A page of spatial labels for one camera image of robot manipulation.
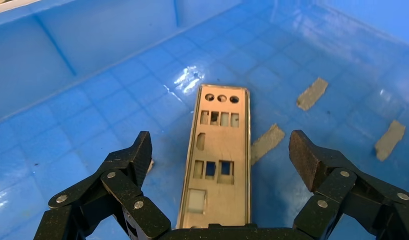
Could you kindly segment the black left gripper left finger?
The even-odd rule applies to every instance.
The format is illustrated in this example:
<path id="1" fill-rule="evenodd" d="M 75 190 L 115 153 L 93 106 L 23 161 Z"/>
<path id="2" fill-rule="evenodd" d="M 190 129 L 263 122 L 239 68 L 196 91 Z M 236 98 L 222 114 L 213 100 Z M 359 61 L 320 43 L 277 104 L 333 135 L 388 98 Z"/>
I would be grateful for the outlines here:
<path id="1" fill-rule="evenodd" d="M 98 170 L 54 195 L 35 233 L 36 240 L 84 240 L 112 216 L 131 240 L 158 240 L 171 222 L 142 192 L 152 160 L 148 131 L 108 154 Z"/>

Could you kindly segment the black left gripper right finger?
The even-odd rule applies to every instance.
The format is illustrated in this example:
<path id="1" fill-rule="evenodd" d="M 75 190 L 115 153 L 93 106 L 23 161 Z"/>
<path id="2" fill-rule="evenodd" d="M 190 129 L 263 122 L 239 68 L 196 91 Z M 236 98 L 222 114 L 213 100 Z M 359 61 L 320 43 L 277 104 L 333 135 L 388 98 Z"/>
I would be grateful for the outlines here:
<path id="1" fill-rule="evenodd" d="M 409 192 L 359 170 L 340 151 L 291 132 L 289 158 L 311 198 L 293 228 L 326 240 L 347 215 L 378 240 L 409 240 Z"/>

